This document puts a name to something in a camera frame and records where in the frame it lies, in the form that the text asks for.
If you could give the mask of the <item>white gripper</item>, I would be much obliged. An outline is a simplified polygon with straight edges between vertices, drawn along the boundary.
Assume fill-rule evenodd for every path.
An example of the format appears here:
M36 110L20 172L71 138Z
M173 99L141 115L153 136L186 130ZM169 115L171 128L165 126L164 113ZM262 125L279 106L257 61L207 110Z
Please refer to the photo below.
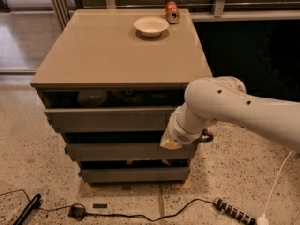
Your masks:
M200 143L203 132L215 121L201 118L186 105L178 107L171 115L160 146L168 150L177 150L182 145Z

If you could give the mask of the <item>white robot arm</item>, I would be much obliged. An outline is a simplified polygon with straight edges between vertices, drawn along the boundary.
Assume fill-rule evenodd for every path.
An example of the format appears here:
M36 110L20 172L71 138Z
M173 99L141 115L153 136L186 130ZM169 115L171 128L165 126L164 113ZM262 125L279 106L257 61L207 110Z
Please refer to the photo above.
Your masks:
M183 105L170 117L160 146L173 150L190 145L218 121L235 124L300 152L300 103L251 96L234 77L191 82Z

